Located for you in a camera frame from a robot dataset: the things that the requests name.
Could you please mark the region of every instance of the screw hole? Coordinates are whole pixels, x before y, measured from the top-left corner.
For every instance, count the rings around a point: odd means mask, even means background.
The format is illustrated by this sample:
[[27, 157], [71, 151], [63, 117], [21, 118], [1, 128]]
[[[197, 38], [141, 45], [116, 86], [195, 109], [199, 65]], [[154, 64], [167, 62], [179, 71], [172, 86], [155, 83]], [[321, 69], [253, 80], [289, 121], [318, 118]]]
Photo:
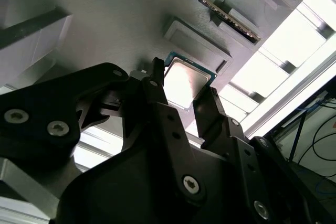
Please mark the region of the screw hole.
[[113, 73], [116, 75], [116, 76], [122, 76], [122, 73], [118, 70], [114, 70]]
[[248, 150], [245, 150], [245, 153], [247, 156], [251, 156], [251, 152], [249, 152]]
[[255, 172], [256, 170], [254, 169], [253, 166], [251, 166], [250, 164], [247, 164], [247, 167], [252, 171], [252, 172]]
[[180, 139], [181, 138], [181, 136], [178, 133], [176, 133], [176, 132], [173, 132], [173, 137], [176, 138], [176, 139]]
[[170, 121], [174, 121], [174, 117], [172, 117], [171, 115], [168, 115], [167, 118], [168, 118]]

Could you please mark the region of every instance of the black cable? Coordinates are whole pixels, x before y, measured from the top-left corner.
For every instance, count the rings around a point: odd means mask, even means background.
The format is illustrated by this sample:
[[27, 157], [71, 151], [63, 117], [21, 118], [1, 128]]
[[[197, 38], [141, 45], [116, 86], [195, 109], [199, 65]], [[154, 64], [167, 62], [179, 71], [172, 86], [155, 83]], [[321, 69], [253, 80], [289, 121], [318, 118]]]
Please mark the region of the black cable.
[[[333, 136], [333, 135], [336, 135], [336, 132], [331, 133], [331, 134], [329, 134], [329, 135], [326, 135], [326, 136], [324, 136], [324, 137], [318, 139], [314, 144], [317, 144], [319, 141], [321, 141], [321, 140], [323, 140], [323, 139], [325, 139], [325, 138], [327, 138], [327, 137], [329, 137], [329, 136]], [[313, 147], [313, 145], [310, 145], [309, 148], [306, 149], [306, 151], [304, 152], [304, 154], [300, 157], [298, 164], [300, 164], [300, 162], [301, 162], [301, 160], [303, 159], [303, 157], [306, 155], [306, 153], [307, 153], [312, 147]], [[332, 175], [328, 175], [328, 176], [324, 176], [324, 175], [321, 175], [321, 174], [318, 174], [318, 175], [320, 175], [320, 176], [323, 177], [323, 178], [331, 178], [331, 177], [333, 177], [333, 176], [336, 176], [336, 173], [335, 173], [335, 174], [332, 174]]]
[[320, 106], [336, 110], [336, 107], [330, 107], [330, 106], [327, 106], [327, 105], [324, 105], [324, 104], [320, 104]]
[[313, 148], [313, 151], [314, 151], [315, 155], [317, 155], [320, 159], [325, 160], [325, 161], [336, 161], [336, 159], [329, 159], [329, 158], [324, 158], [324, 157], [320, 156], [315, 150], [315, 138], [317, 136], [317, 133], [319, 133], [320, 129], [323, 126], [325, 126], [325, 124], [328, 123], [333, 118], [336, 118], [336, 115], [330, 117], [328, 120], [326, 120], [324, 123], [321, 124], [321, 126], [316, 130], [316, 132], [314, 134], [314, 137], [313, 137], [313, 142], [312, 142], [312, 148]]
[[[317, 144], [319, 141], [321, 141], [321, 140], [323, 140], [323, 139], [325, 139], [325, 138], [327, 138], [327, 137], [329, 137], [329, 136], [333, 136], [333, 135], [336, 135], [336, 132], [331, 133], [331, 134], [329, 134], [329, 135], [326, 135], [326, 136], [324, 136], [324, 137], [322, 137], [322, 138], [316, 140], [316, 142], [315, 142], [314, 144]], [[300, 162], [301, 162], [301, 160], [303, 159], [303, 157], [306, 155], [306, 153], [307, 153], [312, 147], [313, 147], [313, 145], [311, 144], [311, 145], [309, 146], [309, 148], [306, 149], [306, 151], [304, 152], [304, 154], [300, 157], [298, 164], [300, 164]]]

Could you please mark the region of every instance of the wire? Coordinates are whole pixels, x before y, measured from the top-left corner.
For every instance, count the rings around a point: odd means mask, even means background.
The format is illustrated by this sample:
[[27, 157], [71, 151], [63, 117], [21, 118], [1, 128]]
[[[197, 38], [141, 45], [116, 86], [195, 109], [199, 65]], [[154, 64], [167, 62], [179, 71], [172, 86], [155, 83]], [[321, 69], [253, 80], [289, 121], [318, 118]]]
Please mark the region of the wire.
[[[333, 136], [333, 135], [336, 135], [336, 132], [331, 133], [331, 134], [329, 134], [329, 135], [326, 135], [326, 136], [324, 136], [324, 137], [322, 137], [322, 138], [316, 140], [316, 142], [314, 143], [314, 145], [317, 144], [319, 141], [321, 141], [321, 140], [323, 140], [323, 139], [325, 139], [325, 138], [327, 138], [327, 137], [329, 137], [329, 136]], [[300, 164], [300, 162], [301, 162], [301, 160], [303, 159], [303, 157], [306, 155], [306, 153], [307, 153], [312, 147], [313, 147], [313, 144], [311, 144], [311, 145], [309, 146], [309, 148], [306, 149], [306, 151], [304, 152], [304, 154], [300, 157], [298, 164]]]
[[313, 148], [313, 151], [314, 151], [315, 155], [317, 155], [320, 159], [325, 160], [325, 161], [336, 161], [336, 159], [324, 158], [324, 157], [320, 156], [320, 155], [316, 152], [316, 150], [315, 150], [315, 138], [316, 138], [316, 136], [317, 136], [317, 133], [319, 133], [320, 129], [322, 129], [322, 127], [323, 127], [326, 123], [328, 123], [329, 121], [331, 121], [331, 119], [333, 119], [333, 118], [336, 118], [336, 115], [330, 117], [328, 120], [326, 120], [324, 123], [321, 124], [321, 126], [316, 130], [316, 132], [315, 132], [315, 134], [314, 134], [314, 137], [313, 137], [313, 142], [312, 142], [312, 148]]
[[320, 104], [320, 106], [336, 110], [336, 107], [330, 107], [330, 106], [327, 106], [327, 105], [324, 105], [324, 104]]

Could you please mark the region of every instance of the screw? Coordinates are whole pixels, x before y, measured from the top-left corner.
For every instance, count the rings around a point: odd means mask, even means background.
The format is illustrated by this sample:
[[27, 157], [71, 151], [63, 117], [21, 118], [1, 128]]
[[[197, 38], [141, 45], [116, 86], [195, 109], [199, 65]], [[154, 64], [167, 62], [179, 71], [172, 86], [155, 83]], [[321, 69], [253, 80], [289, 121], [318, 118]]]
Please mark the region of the screw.
[[47, 130], [52, 136], [64, 136], [69, 132], [70, 128], [65, 122], [53, 121], [48, 124]]
[[235, 125], [235, 126], [239, 126], [239, 123], [237, 122], [237, 120], [235, 120], [235, 119], [231, 119], [231, 122]]
[[267, 211], [267, 208], [264, 206], [264, 204], [256, 200], [256, 201], [254, 201], [253, 205], [254, 205], [254, 208], [256, 209], [257, 213], [258, 213], [264, 220], [268, 220], [268, 218], [269, 218], [269, 213], [268, 213], [268, 211]]
[[24, 123], [27, 122], [29, 119], [29, 115], [27, 112], [23, 111], [23, 110], [19, 110], [19, 109], [12, 109], [12, 110], [8, 110], [5, 115], [4, 118], [6, 120], [6, 122], [8, 123]]
[[116, 75], [116, 76], [122, 76], [122, 73], [118, 70], [114, 70], [113, 73]]
[[150, 81], [150, 83], [151, 83], [151, 85], [153, 85], [153, 86], [156, 86], [156, 87], [158, 86], [157, 83], [156, 83], [155, 81]]
[[260, 142], [262, 143], [263, 146], [268, 147], [266, 141], [262, 138], [259, 138]]
[[197, 194], [200, 190], [197, 181], [191, 176], [185, 176], [183, 178], [183, 185], [191, 194]]

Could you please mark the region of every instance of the processor chip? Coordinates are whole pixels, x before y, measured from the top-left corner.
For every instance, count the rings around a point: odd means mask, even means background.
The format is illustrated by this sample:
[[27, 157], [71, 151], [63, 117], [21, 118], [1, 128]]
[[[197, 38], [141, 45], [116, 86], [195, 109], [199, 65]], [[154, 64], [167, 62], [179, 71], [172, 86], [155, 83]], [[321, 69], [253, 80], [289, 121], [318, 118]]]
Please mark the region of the processor chip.
[[185, 110], [189, 110], [200, 91], [216, 78], [211, 71], [174, 52], [170, 53], [165, 65], [164, 91], [167, 100]]

